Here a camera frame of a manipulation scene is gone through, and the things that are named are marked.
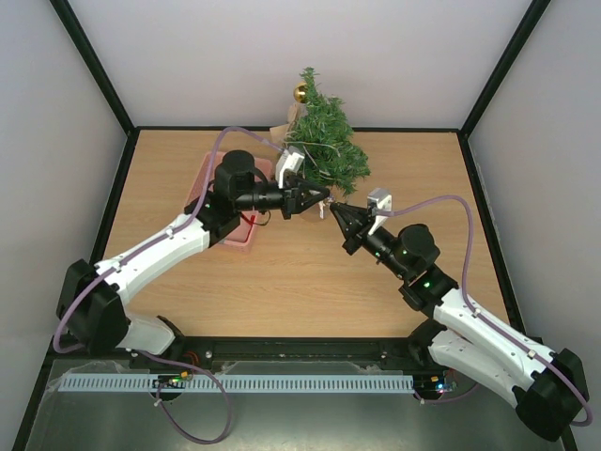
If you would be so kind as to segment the round wooden tree base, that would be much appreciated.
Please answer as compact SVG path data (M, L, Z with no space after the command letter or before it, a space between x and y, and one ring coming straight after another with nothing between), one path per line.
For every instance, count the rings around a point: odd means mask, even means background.
M322 221L320 221L317 218L317 203L315 203L313 206L311 206L308 210L304 211L300 217L310 223L320 223Z

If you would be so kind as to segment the clear led string lights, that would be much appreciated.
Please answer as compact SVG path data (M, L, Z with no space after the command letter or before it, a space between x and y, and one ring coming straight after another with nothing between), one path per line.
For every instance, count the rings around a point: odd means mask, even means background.
M306 112L295 123L287 145L306 153L306 178L342 189L347 182L344 147L349 144L351 130L341 102L323 94L310 94L304 103Z

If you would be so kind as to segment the small green christmas tree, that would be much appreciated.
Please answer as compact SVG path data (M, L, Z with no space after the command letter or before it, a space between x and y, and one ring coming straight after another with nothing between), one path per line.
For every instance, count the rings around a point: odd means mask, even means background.
M301 173L306 179L348 197L359 180L371 175L368 156L353 142L344 101L321 92L317 76L312 67L300 73L284 144L304 152Z

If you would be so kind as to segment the pink perforated plastic basket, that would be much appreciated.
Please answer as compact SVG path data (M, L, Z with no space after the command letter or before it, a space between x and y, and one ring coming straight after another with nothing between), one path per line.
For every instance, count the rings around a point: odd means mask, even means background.
M224 155L225 153L222 151L218 151L216 153L214 165L212 166L209 177L208 191L204 199L205 204L210 204L211 207L216 206L216 211L221 215L232 212L232 210L226 205L226 202L222 198L216 197L212 192L212 181L214 180L215 170L216 167L222 162ZM186 206L184 207L185 214L191 214L195 208L196 199L201 194L203 183L208 173L209 160L210 153L208 152L201 163L198 175L189 193ZM273 163L270 160L255 157L254 165L266 176L267 180L270 180L270 177L273 175ZM249 227L242 219L240 219L239 226L236 229L233 229L227 236L223 236L223 238L215 244L215 247L229 249L231 251L239 251L242 253L251 252L254 238L257 229L259 228L259 213L256 210L248 210L244 211L243 214L247 215L248 217L253 216L256 226Z

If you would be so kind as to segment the gold bauble ornament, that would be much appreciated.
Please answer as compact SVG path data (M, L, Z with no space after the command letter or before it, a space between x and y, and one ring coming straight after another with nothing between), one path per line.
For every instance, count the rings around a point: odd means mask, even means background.
M304 104L307 100L307 87L308 85L305 82L298 83L293 91L293 97L295 102Z

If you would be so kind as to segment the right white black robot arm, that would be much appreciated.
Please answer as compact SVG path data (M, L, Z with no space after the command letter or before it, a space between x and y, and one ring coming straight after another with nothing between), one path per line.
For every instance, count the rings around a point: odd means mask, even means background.
M424 224L392 234L372 207L335 202L331 213L352 255L366 250L403 284L410 308L427 320L409 345L411 361L455 369L504 399L520 421L550 442L558 441L587 409L588 386L581 359L529 338L479 305L436 263L440 254Z

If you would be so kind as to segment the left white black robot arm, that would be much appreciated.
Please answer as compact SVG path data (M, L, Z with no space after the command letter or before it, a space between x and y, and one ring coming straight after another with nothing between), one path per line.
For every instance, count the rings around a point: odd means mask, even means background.
M326 199L328 188L300 176L303 160L297 149L285 150L276 178L269 180L245 150L211 158L201 194L168 226L118 256L95 264L79 259L68 267L57 331L70 332L75 347L91 355L114 349L164 353L176 339L175 327L159 317L129 314L129 301L179 262L226 239L244 212L279 210L289 219Z

